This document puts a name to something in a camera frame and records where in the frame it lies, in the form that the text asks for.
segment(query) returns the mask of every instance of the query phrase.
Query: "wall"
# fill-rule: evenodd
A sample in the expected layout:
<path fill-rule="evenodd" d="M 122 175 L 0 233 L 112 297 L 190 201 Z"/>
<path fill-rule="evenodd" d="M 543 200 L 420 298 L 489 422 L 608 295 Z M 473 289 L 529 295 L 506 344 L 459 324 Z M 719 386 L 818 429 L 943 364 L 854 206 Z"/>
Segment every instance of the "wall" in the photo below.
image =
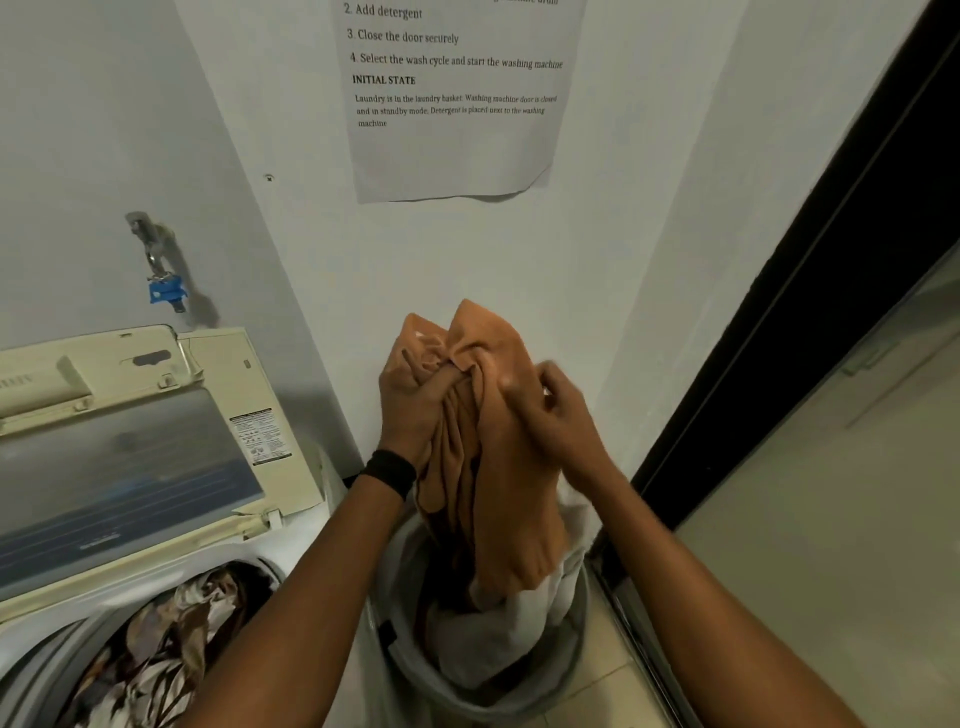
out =
<path fill-rule="evenodd" d="M 247 327 L 295 425 L 355 472 L 324 365 L 173 3 L 7 0 L 0 98 L 0 348 L 178 323 L 148 304 L 143 249 L 124 222 L 147 210 L 177 233 L 193 302 Z"/>
<path fill-rule="evenodd" d="M 752 0 L 596 404 L 633 473 L 924 0 Z"/>
<path fill-rule="evenodd" d="M 403 316 L 463 297 L 596 400 L 745 7 L 590 0 L 546 189 L 359 206 L 328 0 L 178 2 L 362 451 Z"/>

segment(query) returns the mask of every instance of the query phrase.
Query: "hand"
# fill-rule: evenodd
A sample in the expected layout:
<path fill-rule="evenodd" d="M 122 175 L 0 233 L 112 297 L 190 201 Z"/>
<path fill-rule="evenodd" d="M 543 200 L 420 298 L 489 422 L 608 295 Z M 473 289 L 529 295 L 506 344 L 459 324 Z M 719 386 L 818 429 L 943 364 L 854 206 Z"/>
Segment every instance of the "hand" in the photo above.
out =
<path fill-rule="evenodd" d="M 395 452 L 419 473 L 429 458 L 428 446 L 443 412 L 444 397 L 466 375 L 446 364 L 423 384 L 417 384 L 410 354 L 404 350 L 403 356 L 408 366 L 384 370 L 380 375 L 383 425 L 377 449 Z"/>
<path fill-rule="evenodd" d="M 515 382 L 500 383 L 503 397 L 523 421 L 534 441 L 560 463 L 567 482 L 583 493 L 623 475 L 604 448 L 583 393 L 552 361 L 537 366 L 544 397 L 521 390 Z"/>

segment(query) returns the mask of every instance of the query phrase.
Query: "left hand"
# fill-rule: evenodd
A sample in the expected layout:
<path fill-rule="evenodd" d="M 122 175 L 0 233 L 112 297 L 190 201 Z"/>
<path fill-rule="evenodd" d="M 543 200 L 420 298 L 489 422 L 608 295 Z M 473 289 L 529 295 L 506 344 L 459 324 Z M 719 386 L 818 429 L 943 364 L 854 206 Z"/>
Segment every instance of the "left hand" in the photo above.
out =
<path fill-rule="evenodd" d="M 409 354 L 408 367 L 384 370 L 380 375 L 380 409 L 383 426 L 377 449 L 395 452 L 419 473 L 429 457 L 430 440 L 443 413 L 443 401 L 450 388 L 466 375 L 445 364 L 423 384 L 414 379 Z"/>

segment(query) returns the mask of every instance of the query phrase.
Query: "washing machine lid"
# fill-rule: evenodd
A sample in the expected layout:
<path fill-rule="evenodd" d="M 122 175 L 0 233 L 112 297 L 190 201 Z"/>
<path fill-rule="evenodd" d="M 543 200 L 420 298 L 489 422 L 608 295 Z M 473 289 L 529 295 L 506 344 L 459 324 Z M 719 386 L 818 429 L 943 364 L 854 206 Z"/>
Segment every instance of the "washing machine lid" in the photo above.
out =
<path fill-rule="evenodd" d="M 0 621 L 322 500 L 241 328 L 0 352 Z"/>

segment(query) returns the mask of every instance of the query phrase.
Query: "warning label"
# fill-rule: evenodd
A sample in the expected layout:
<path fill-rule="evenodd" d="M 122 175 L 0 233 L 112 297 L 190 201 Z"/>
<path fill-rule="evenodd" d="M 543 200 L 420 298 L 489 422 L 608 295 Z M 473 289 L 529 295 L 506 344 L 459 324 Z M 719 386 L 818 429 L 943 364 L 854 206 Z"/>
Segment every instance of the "warning label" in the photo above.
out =
<path fill-rule="evenodd" d="M 293 454 L 283 439 L 274 410 L 269 407 L 231 417 L 230 424 L 254 465 L 272 463 Z"/>

